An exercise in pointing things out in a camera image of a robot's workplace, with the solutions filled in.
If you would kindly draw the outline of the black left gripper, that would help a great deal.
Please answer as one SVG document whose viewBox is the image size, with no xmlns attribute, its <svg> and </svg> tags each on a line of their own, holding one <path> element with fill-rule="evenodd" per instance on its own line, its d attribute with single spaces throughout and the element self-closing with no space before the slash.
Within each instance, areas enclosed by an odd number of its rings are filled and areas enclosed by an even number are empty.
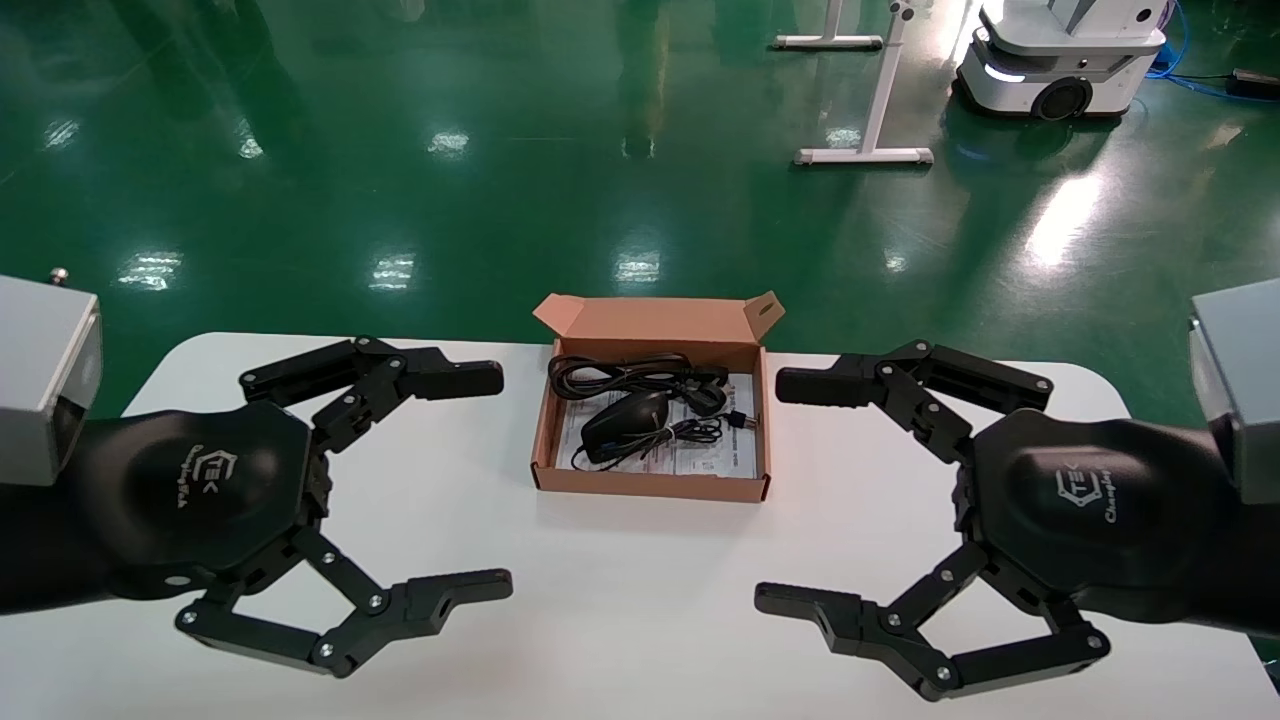
<svg viewBox="0 0 1280 720">
<path fill-rule="evenodd" d="M 499 363 L 355 337 L 239 382 L 242 407 L 92 420 L 54 484 L 4 486 L 3 614 L 207 589 L 177 614 L 178 632 L 211 650 L 347 678 L 390 643 L 438 635 L 458 606 L 513 594 L 506 569 L 381 587 L 316 529 L 332 491 L 324 454 L 347 450 L 411 398 L 499 395 Z M 332 392 L 339 396 L 312 415 L 312 432 L 283 409 Z M 236 611 L 301 562 L 352 603 L 340 624 L 316 633 Z"/>
</svg>

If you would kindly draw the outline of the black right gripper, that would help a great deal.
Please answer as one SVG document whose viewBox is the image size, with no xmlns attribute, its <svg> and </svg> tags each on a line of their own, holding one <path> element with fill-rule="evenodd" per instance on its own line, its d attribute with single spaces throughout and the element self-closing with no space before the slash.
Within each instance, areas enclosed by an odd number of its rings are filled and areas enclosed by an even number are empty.
<svg viewBox="0 0 1280 720">
<path fill-rule="evenodd" d="M 826 369 L 780 369 L 778 401 L 877 406 L 940 461 L 963 462 L 957 529 L 974 542 L 886 606 L 763 582 L 756 610 L 814 623 L 831 652 L 883 664 L 929 702 L 1097 664 L 1111 643 L 1079 609 L 1276 637 L 1277 507 L 1240 500 L 1213 437 L 1132 419 L 1059 420 L 1038 413 L 1052 391 L 1042 375 L 924 340 L 842 354 Z M 943 396 L 1007 416 L 973 439 Z M 1047 634 L 956 655 L 934 647 L 922 628 L 977 579 L 1042 618 Z"/>
</svg>

